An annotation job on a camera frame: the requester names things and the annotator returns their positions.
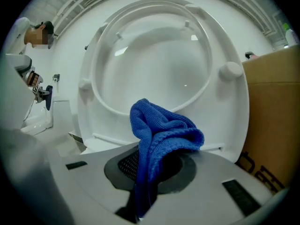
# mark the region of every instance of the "person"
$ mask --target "person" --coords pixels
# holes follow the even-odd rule
[[[12,26],[3,46],[4,53],[25,54],[26,45],[31,44],[34,48],[37,45],[48,45],[50,49],[54,41],[54,26],[50,21],[30,26],[30,21],[26,17],[19,18]],[[31,73],[27,79],[27,85],[35,87],[37,85],[38,75]]]

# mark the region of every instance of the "white plastic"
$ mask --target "white plastic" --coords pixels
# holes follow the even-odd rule
[[[227,62],[220,68],[220,73],[228,81],[238,78],[243,74],[243,69],[235,62]]]
[[[289,46],[294,46],[294,45],[299,44],[299,38],[292,29],[288,29],[285,32],[285,38],[286,38]]]
[[[210,71],[210,44],[195,17],[175,3],[152,1],[108,24],[96,44],[92,87],[101,105],[117,115],[129,116],[142,98],[176,112],[202,94]]]
[[[1,57],[0,81],[0,107],[3,111],[0,127],[8,130],[21,129],[26,113],[34,101],[34,95],[15,70],[15,63],[9,56]]]
[[[100,26],[100,30],[103,32],[104,31],[104,29],[107,27],[107,25],[108,25],[108,23],[107,22],[105,22],[105,23],[103,23],[102,24],[102,26]]]
[[[28,118],[28,120],[24,121],[24,127],[21,129],[22,132],[34,136],[53,127],[53,103],[56,88],[57,83],[54,84],[54,88],[52,90],[50,110],[48,111],[43,108],[39,115]]]
[[[92,88],[92,83],[90,79],[82,78],[79,81],[78,87],[83,90],[88,90]]]

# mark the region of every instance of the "blue microfiber cloth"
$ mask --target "blue microfiber cloth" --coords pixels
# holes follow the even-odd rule
[[[130,122],[133,134],[140,139],[135,202],[137,215],[142,218],[156,199],[162,158],[178,149],[199,150],[204,136],[190,119],[147,99],[131,107]]]

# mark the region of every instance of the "toilet seat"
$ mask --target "toilet seat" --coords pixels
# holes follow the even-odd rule
[[[191,90],[193,91],[188,96],[182,96],[185,94],[184,88],[189,89],[191,87],[189,84],[185,84],[185,81],[188,83],[187,79],[179,81],[180,86],[178,87],[180,89],[175,91],[166,89],[162,92],[161,94],[169,95],[166,92],[171,91],[170,97],[166,99],[163,96],[159,96],[157,92],[152,94],[146,92],[146,94],[153,95],[152,98],[156,98],[156,95],[158,96],[157,101],[149,99],[151,102],[190,118],[204,133],[205,143],[202,146],[203,150],[208,150],[235,162],[240,155],[246,138],[249,119],[248,87],[241,61],[232,42],[218,22],[203,9],[183,0],[142,0],[129,4],[113,14],[99,28],[90,42],[83,59],[79,79],[78,119],[84,144],[90,150],[98,151],[103,150],[103,147],[109,149],[138,141],[131,132],[128,116],[129,109],[136,100],[142,98],[139,96],[145,94],[143,90],[138,90],[139,87],[134,90],[135,85],[140,84],[138,83],[139,81],[143,81],[145,78],[151,77],[151,75],[153,76],[152,80],[154,80],[155,73],[151,74],[153,70],[147,70],[146,74],[141,78],[138,77],[138,73],[135,74],[133,78],[137,80],[128,87],[121,86],[124,83],[121,83],[120,79],[116,82],[113,79],[116,78],[114,75],[120,71],[122,71],[120,75],[125,74],[126,69],[122,70],[123,67],[121,67],[123,65],[122,61],[126,60],[125,58],[128,54],[130,55],[128,51],[130,51],[131,45],[143,35],[141,32],[139,33],[137,27],[142,26],[144,28],[142,32],[147,34],[159,24],[154,22],[143,26],[145,21],[156,21],[153,17],[146,17],[145,20],[144,15],[156,16],[166,12],[173,13],[178,17],[174,16],[172,18],[168,16],[166,19],[161,16],[161,23],[166,23],[166,27],[169,28],[169,31],[171,30],[170,34],[172,36],[178,32],[180,35],[178,36],[180,40],[179,45],[184,43],[185,46],[183,48],[190,45],[181,56],[184,59],[190,58],[188,66],[190,64],[192,66],[188,69],[190,74],[187,78],[191,74],[196,74],[194,80],[191,79],[194,82],[191,83],[194,87],[192,87]],[[169,39],[165,34],[167,31],[164,30],[161,33],[161,37],[166,36],[166,39]],[[160,48],[155,51],[157,53],[160,52],[162,50]],[[193,70],[195,66],[193,66],[192,59],[199,58],[195,55],[196,49],[202,55],[200,57],[202,61],[199,66],[201,67],[200,70],[205,74],[204,78],[197,77],[199,73]],[[191,51],[190,56],[185,56],[187,51]],[[127,58],[130,58],[129,61],[134,58],[134,64],[145,64],[143,56],[141,61],[135,60],[136,56],[129,55]],[[165,59],[163,52],[160,58]],[[130,64],[130,62],[124,63],[125,68]],[[151,64],[146,64],[143,69],[148,69]],[[162,76],[167,76],[167,71],[176,69],[176,66],[173,67],[174,61],[168,63],[167,60],[164,64],[168,64],[169,67],[167,66],[166,70],[164,70],[165,74],[162,74]],[[124,81],[128,81],[128,78],[129,76],[125,76]],[[168,84],[165,82],[159,85],[161,85],[161,90],[163,90]],[[171,85],[173,88],[177,84],[171,82]],[[136,97],[128,96],[130,95],[128,91],[132,90],[135,91],[133,92],[134,94],[137,94]],[[121,99],[118,95],[126,92],[127,97],[125,96],[125,98],[131,98],[131,100],[128,99],[126,100],[127,103],[123,104],[124,98]],[[177,94],[179,97],[178,103],[168,103]]]

